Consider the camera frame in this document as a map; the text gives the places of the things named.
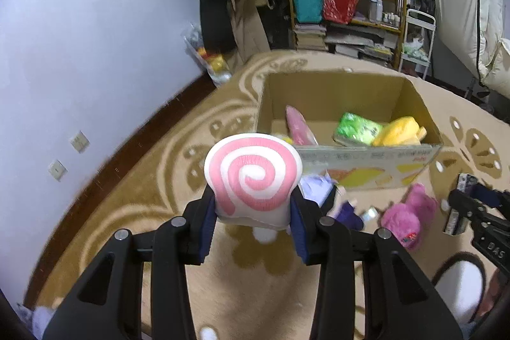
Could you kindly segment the person's right hand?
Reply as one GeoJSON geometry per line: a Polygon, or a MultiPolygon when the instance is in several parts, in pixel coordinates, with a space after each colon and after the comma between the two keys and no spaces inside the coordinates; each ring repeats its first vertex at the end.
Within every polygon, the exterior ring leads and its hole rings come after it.
{"type": "Polygon", "coordinates": [[[494,272],[476,314],[476,323],[480,323],[493,310],[508,283],[509,278],[502,271],[496,270],[494,272]]]}

